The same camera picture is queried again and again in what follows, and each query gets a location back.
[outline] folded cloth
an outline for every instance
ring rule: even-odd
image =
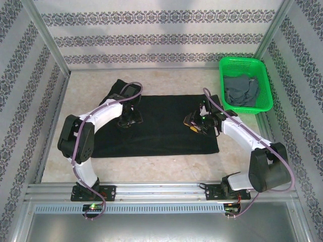
[[[260,93],[257,77],[243,74],[238,77],[224,76],[225,100],[232,106],[255,107]]]

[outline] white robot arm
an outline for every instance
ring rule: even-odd
[[[223,109],[217,95],[210,98],[217,106]],[[184,119],[184,124],[197,133],[207,134],[210,129],[216,128],[218,134],[223,132],[230,136],[244,150],[250,153],[250,164],[247,172],[238,172],[222,179],[222,189],[225,193],[234,194],[236,191],[245,189],[264,192],[290,182],[290,171],[266,147],[270,147],[287,162],[284,145],[281,143],[273,144],[251,131],[242,123],[235,112],[228,110],[226,113],[231,118],[228,118],[206,98],[200,110],[189,114]]]
[[[94,134],[105,124],[118,117],[120,117],[118,125],[124,128],[133,123],[142,122],[140,112],[135,108],[138,100],[140,100],[142,86],[140,84],[141,90],[139,91],[130,84],[127,84],[121,90],[123,96],[113,94],[98,108],[80,116],[69,115],[65,119],[58,149],[73,165],[75,175],[79,179],[78,186],[81,189],[90,187],[97,190],[99,186],[99,179],[91,164]]]
[[[104,104],[106,105],[108,103],[114,102],[114,99],[107,99]],[[107,105],[103,109],[99,110],[96,114],[91,116],[86,122],[93,124],[94,126],[94,134],[105,124],[110,122],[111,120],[119,117],[122,114],[123,105],[120,103],[115,103],[112,105]],[[84,120],[85,117],[87,117],[91,112],[88,112],[86,114],[80,115],[79,120]],[[94,173],[92,163],[91,163],[91,157],[88,157],[88,159],[82,163],[75,163],[76,171],[82,181],[86,183],[89,187],[93,187],[93,185],[97,181],[97,176]]]

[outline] floor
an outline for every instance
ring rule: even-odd
[[[202,88],[207,87],[212,94],[221,96],[218,70],[72,72],[42,182],[76,181],[70,163],[57,149],[65,118],[70,114],[81,115],[96,108],[117,79],[142,83],[143,95],[202,94]],[[239,116],[259,133],[255,115]],[[234,140],[221,134],[218,144],[220,152],[217,154],[100,158],[92,159],[92,165],[101,182],[220,180],[227,174],[248,169],[250,154]]]

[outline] patterned wallpaper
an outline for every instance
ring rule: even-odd
[[[0,4],[0,241],[49,142],[65,78],[20,1]]]
[[[282,0],[38,0],[68,66],[216,67],[253,56]]]
[[[287,147],[314,241],[323,241],[323,1],[294,1],[263,56],[274,107],[266,117]]]

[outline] plastic basket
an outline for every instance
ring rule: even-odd
[[[257,114],[266,112],[273,106],[273,97],[269,86],[268,76],[265,65],[253,58],[245,57],[224,57],[220,60],[220,81],[222,89],[222,102],[225,110],[231,109],[237,113]],[[225,101],[223,76],[237,77],[247,74],[249,77],[257,76],[260,94],[257,97],[255,107],[236,107],[231,106]]]

